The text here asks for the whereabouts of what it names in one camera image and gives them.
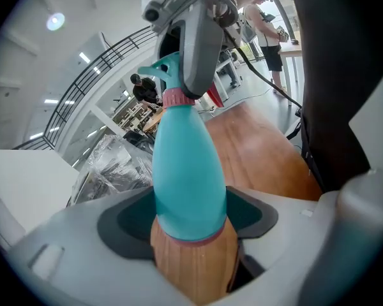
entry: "teal spray bottle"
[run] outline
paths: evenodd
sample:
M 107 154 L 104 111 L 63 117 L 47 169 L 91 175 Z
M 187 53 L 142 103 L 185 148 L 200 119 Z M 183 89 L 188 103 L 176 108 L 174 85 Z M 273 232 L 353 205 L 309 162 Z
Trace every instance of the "teal spray bottle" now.
M 166 65 L 167 71 L 158 69 Z M 226 188 L 213 141 L 193 105 L 181 91 L 179 52 L 138 73 L 166 83 L 153 152 L 153 187 L 158 222 L 167 235 L 185 242 L 210 240 L 226 220 Z

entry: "railing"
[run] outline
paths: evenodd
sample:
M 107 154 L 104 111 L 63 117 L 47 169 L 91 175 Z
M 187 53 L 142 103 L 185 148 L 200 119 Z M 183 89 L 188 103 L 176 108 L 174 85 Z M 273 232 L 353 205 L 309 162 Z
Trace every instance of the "railing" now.
M 89 90 L 114 66 L 155 39 L 156 34 L 148 26 L 134 32 L 104 51 L 88 64 L 88 67 L 66 90 L 52 113 L 43 135 L 24 142 L 13 150 L 54 149 L 70 115 Z

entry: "white ceiling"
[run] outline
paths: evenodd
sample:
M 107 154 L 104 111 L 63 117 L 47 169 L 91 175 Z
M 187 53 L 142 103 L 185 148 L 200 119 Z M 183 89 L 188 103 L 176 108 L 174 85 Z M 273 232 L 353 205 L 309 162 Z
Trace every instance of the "white ceiling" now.
M 45 23 L 56 11 L 66 21 L 50 32 Z M 22 143 L 45 123 L 43 99 L 68 88 L 86 42 L 102 31 L 114 44 L 146 25 L 140 0 L 20 0 L 0 33 L 0 149 Z

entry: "black shorts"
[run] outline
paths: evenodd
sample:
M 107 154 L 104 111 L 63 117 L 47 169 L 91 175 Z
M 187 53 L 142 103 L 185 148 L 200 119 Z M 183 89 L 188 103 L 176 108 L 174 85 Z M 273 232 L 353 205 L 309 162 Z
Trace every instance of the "black shorts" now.
M 278 51 L 281 49 L 281 45 L 275 45 L 273 47 L 260 47 L 262 54 L 266 58 L 268 70 L 270 71 L 282 71 L 282 60 Z

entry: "plastic bag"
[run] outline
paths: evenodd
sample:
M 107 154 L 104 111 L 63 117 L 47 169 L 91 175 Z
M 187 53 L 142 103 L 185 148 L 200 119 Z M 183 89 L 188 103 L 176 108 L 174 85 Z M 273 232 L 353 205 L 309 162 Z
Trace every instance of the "plastic bag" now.
M 152 155 L 116 135 L 93 149 L 73 186 L 71 205 L 152 185 Z

